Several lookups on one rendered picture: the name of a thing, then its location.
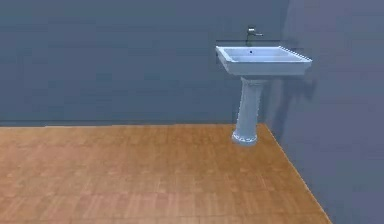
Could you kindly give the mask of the white pedestal sink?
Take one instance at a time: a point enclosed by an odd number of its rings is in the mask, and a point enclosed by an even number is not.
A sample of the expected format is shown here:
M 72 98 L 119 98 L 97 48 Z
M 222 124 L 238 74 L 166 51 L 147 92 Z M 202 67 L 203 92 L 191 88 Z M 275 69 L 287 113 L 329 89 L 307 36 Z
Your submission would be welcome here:
M 232 140 L 252 146 L 258 141 L 257 122 L 266 82 L 301 77 L 312 59 L 283 46 L 216 46 L 217 57 L 226 72 L 241 80 L 241 98 Z

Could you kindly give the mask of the grey metal faucet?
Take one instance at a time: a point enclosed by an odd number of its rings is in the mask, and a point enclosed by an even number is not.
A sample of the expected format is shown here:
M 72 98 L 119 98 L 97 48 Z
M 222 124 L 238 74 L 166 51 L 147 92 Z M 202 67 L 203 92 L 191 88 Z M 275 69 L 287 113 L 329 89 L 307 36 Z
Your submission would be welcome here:
M 251 47 L 253 37 L 261 37 L 261 36 L 262 36 L 262 33 L 257 32 L 254 26 L 249 25 L 247 27 L 247 36 L 246 36 L 245 45 L 247 47 Z

